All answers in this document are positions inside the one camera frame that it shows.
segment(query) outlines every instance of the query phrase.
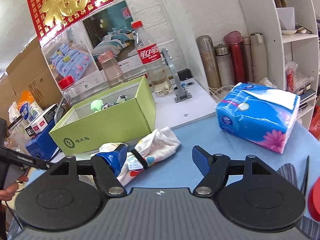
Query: red thermos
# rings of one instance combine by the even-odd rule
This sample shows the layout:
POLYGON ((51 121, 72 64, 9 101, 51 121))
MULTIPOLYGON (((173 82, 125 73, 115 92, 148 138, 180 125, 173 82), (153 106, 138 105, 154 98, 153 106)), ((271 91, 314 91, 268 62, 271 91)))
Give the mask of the red thermos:
POLYGON ((224 41, 230 49, 236 84, 239 82, 247 83, 248 80, 244 68, 244 56, 241 44, 243 39, 241 33, 238 31, 231 32, 224 36, 224 41))

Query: tissue pack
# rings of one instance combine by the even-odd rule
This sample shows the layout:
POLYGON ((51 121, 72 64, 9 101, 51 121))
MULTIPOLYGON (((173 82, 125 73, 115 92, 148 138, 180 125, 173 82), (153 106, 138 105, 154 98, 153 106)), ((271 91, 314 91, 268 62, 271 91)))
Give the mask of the tissue pack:
POLYGON ((277 153, 297 119, 300 96, 258 84, 237 84, 216 106, 221 129, 277 153))

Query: silver thermos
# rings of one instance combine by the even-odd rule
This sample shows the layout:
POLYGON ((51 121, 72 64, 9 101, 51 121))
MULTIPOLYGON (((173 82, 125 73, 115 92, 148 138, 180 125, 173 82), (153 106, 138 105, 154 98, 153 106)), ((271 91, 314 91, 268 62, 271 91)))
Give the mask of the silver thermos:
POLYGON ((244 67, 248 82, 254 82, 250 36, 243 36, 244 67))
POLYGON ((200 36, 196 39, 196 41, 209 87, 220 88, 221 81, 219 76, 218 64, 210 36, 200 36))
POLYGON ((218 68, 220 73, 221 85, 235 85, 232 59, 227 45, 219 44, 214 47, 217 55, 218 68))
POLYGON ((267 51, 262 33, 251 33, 251 52, 253 58, 254 82, 268 77, 267 51))

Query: blue table mat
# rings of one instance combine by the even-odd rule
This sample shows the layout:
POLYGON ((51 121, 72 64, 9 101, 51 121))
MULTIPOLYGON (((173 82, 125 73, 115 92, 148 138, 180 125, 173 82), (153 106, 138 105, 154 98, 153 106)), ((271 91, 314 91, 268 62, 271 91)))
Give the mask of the blue table mat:
MULTIPOLYGON (((312 185, 320 176, 320 143, 302 125, 296 123, 283 154, 277 154, 257 144, 238 138, 220 129, 217 117, 211 117, 173 131, 181 141, 177 152, 168 159, 141 172, 128 185, 127 192, 133 187, 176 188, 188 187, 191 191, 203 176, 192 161, 192 148, 199 145, 210 154, 222 153, 234 160, 244 160, 247 155, 256 155, 274 170, 291 163, 297 171, 300 188, 310 155, 310 169, 307 196, 312 185)), ((43 171, 35 171, 30 181, 43 171)), ((242 176, 230 176, 228 184, 238 181, 242 176)), ((309 218, 308 209, 305 215, 309 218)))

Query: blue box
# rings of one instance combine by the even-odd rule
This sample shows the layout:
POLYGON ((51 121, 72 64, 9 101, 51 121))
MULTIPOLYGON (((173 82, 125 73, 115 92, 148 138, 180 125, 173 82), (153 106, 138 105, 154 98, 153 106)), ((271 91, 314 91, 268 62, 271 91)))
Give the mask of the blue box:
POLYGON ((49 135, 49 132, 54 126, 54 120, 52 120, 41 133, 34 136, 27 143, 26 149, 33 157, 37 157, 45 161, 50 160, 58 147, 49 135))

